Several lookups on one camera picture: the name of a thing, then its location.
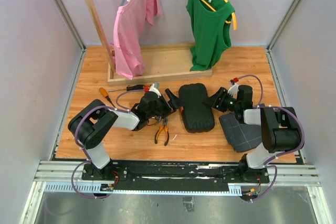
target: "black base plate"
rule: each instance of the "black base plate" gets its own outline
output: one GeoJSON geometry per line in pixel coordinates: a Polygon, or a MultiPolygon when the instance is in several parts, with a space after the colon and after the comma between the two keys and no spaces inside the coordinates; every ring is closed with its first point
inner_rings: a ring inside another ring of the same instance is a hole
{"type": "Polygon", "coordinates": [[[244,176],[241,176],[238,174],[238,171],[233,171],[237,166],[232,167],[225,167],[225,170],[222,170],[223,176],[223,182],[226,183],[259,183],[259,180],[257,177],[259,176],[261,179],[262,184],[269,183],[269,177],[267,174],[267,169],[254,169],[251,171],[248,171],[244,174],[244,176]]]}
{"type": "MultiPolygon", "coordinates": [[[[127,180],[128,175],[128,169],[127,165],[121,165],[121,164],[113,164],[112,170],[119,173],[119,181],[125,181],[127,180]]],[[[108,175],[105,179],[101,177],[101,175],[94,169],[92,164],[86,164],[83,169],[82,173],[82,179],[83,180],[114,180],[115,176],[113,173],[108,175]]]]}

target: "white wall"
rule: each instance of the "white wall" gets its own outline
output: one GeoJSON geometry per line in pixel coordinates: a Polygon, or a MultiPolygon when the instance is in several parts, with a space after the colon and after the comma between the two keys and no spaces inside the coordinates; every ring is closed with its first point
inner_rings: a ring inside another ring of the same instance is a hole
{"type": "MultiPolygon", "coordinates": [[[[87,45],[100,44],[84,0],[62,0],[81,38],[87,45]]],[[[238,29],[231,32],[235,46],[265,46],[271,40],[292,0],[229,0],[236,8],[238,29]]],[[[109,42],[121,0],[94,0],[109,42]]],[[[145,27],[141,44],[153,45],[193,41],[185,9],[187,0],[161,0],[164,16],[155,26],[145,27]]]]}
{"type": "Polygon", "coordinates": [[[1,223],[18,223],[48,158],[80,50],[53,0],[0,0],[1,223]]]}
{"type": "Polygon", "coordinates": [[[273,50],[285,95],[307,133],[304,153],[319,173],[336,220],[336,5],[303,0],[273,50]]]}

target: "wooden clothes rack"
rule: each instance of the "wooden clothes rack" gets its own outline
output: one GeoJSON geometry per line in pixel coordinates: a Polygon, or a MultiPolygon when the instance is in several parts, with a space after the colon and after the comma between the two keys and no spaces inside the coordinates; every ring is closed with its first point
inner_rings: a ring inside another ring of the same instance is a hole
{"type": "Polygon", "coordinates": [[[113,48],[110,48],[102,28],[99,15],[93,0],[85,0],[91,14],[94,26],[96,27],[101,45],[108,60],[108,78],[110,86],[128,85],[137,83],[150,83],[155,81],[183,80],[207,77],[212,75],[212,70],[190,71],[192,67],[192,55],[190,53],[191,43],[178,43],[169,45],[156,45],[141,47],[141,54],[146,65],[146,71],[142,76],[134,77],[132,80],[116,74],[112,57],[113,48]]]}

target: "dark gray cloth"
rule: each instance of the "dark gray cloth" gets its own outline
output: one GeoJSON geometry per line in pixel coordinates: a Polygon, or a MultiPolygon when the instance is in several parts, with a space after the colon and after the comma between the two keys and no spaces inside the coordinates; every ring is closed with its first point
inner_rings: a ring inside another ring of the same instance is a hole
{"type": "Polygon", "coordinates": [[[260,125],[241,124],[233,114],[220,116],[219,122],[228,143],[236,152],[249,151],[261,143],[260,125]]]}

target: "screwdriver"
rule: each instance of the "screwdriver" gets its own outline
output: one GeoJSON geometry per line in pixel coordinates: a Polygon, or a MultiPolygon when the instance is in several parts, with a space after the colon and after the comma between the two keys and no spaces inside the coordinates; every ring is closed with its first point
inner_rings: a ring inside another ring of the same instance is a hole
{"type": "Polygon", "coordinates": [[[138,84],[134,86],[127,86],[125,89],[110,89],[109,92],[120,91],[120,90],[131,91],[131,90],[141,90],[141,89],[143,89],[145,92],[148,92],[150,87],[151,87],[150,85],[138,84]]]}
{"type": "Polygon", "coordinates": [[[105,97],[106,100],[108,100],[112,104],[113,107],[116,107],[116,106],[114,106],[113,102],[111,101],[111,99],[109,97],[109,94],[108,94],[108,92],[106,91],[105,88],[100,88],[99,91],[102,94],[102,96],[105,97]]]}

